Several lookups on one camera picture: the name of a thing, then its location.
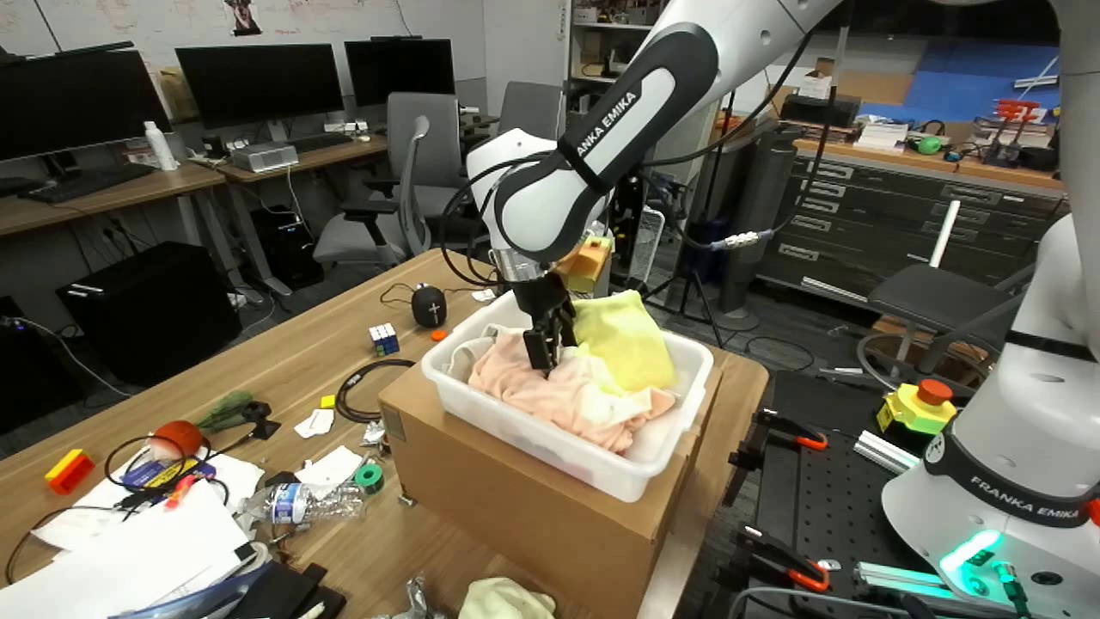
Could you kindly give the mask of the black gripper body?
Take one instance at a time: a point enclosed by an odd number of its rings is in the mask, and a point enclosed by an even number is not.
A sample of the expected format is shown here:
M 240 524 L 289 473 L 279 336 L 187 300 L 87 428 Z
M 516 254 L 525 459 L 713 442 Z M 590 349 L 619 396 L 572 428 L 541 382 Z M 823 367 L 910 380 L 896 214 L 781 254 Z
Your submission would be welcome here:
M 562 277 L 542 277 L 542 279 L 533 279 L 533 283 L 516 283 L 516 286 L 512 286 L 512 296 L 516 296 L 519 309 L 533 320 L 533 326 L 542 330 L 542 334 L 554 334 L 554 330 L 549 330 L 549 316 L 554 316 L 557 309 L 573 314 L 572 293 L 567 293 L 567 286 L 565 286 Z

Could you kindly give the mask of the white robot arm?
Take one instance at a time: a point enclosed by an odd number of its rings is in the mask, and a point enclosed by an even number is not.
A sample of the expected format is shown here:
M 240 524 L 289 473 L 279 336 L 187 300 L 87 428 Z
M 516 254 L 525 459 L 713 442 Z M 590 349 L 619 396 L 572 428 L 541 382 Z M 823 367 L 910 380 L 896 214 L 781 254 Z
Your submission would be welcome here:
M 493 251 L 554 367 L 572 309 L 549 271 L 597 200 L 693 107 L 809 43 L 840 0 L 669 0 L 617 87 L 557 142 L 495 137 L 467 157 Z M 1100 0 L 1050 0 L 1060 23 L 1060 176 L 1050 226 L 997 367 L 891 480 L 891 530 L 965 602 L 1025 619 L 1100 619 Z

